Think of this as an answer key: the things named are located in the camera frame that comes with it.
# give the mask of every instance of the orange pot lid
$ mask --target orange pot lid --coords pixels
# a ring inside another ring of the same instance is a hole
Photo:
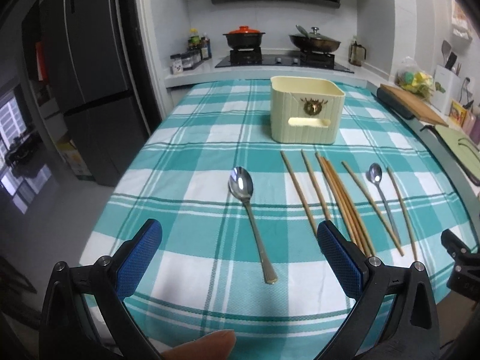
[[[237,30],[230,31],[229,34],[246,34],[246,33],[259,33],[260,31],[254,30],[253,28],[250,28],[249,26],[240,26]]]

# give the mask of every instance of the green cutting board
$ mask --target green cutting board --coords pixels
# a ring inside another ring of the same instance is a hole
[[[452,130],[445,126],[435,126],[445,144],[472,175],[480,179],[480,154],[475,144],[464,132]]]

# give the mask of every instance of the pot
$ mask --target pot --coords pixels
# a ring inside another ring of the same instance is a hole
[[[234,50],[253,49],[260,47],[262,36],[265,32],[254,30],[248,26],[240,26],[237,30],[230,31],[226,36],[226,42]]]
[[[315,51],[319,53],[332,53],[340,47],[340,42],[317,33],[318,27],[312,27],[308,33],[301,26],[297,26],[302,34],[289,35],[290,41],[302,51]]]

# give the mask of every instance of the tablecloth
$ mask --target tablecloth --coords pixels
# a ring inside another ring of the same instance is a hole
[[[328,158],[349,190],[385,264],[413,262],[405,220],[388,174],[382,189],[405,252],[400,257],[378,216],[341,165],[363,178],[371,163],[391,167],[409,209],[419,259],[438,302],[448,292],[453,261],[440,243],[452,229],[476,248],[462,202],[428,150],[365,88],[346,93],[333,145],[279,144],[270,136],[270,81],[229,80],[195,85],[154,132],[115,188],[81,263],[112,254],[148,218],[160,221],[163,241],[136,293],[125,299],[145,334],[168,346],[217,329],[234,329],[232,359],[312,359],[354,305],[321,254],[280,156],[284,150],[315,220],[324,220],[300,149],[307,152],[333,222],[347,231],[314,152]],[[230,170],[251,173],[251,204],[278,282],[263,282],[246,211],[227,187]],[[386,298],[364,346],[385,320]]]

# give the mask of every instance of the gas stove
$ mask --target gas stove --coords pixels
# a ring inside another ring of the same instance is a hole
[[[231,50],[230,56],[222,59],[216,68],[231,68],[234,66],[296,66],[303,68],[328,69],[353,73],[350,69],[335,62],[333,54],[317,52],[292,52],[283,54],[262,54],[260,48],[253,50]]]

